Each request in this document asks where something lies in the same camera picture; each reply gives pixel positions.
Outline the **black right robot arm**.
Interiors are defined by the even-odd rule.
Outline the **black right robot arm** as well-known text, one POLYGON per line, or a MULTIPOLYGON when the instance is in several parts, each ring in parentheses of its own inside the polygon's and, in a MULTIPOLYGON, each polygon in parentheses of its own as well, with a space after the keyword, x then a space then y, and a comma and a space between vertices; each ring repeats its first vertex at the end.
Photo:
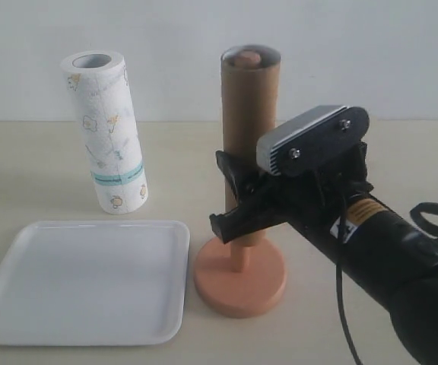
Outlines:
POLYGON ((373 196, 367 145, 360 142, 315 170, 272 176, 238 157, 216 153, 239 203, 210 217, 229 243, 286 223, 390 316, 399 341, 421 364, 438 364, 438 239, 373 196))

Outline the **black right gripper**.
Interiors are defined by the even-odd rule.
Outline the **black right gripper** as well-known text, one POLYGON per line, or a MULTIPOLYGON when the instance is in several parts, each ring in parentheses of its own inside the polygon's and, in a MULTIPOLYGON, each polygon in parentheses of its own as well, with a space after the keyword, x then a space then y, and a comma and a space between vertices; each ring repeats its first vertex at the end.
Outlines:
MULTIPOLYGON (((216 164, 235 198, 257 189, 262 173, 254 163, 225 151, 215 152, 216 164)), ((211 214, 211 229, 224 244, 290 220, 322 221, 340 205, 342 196, 366 194, 367 143, 361 141, 342 155, 297 177, 272 176, 262 181, 261 195, 240 202, 223 214, 211 214)))

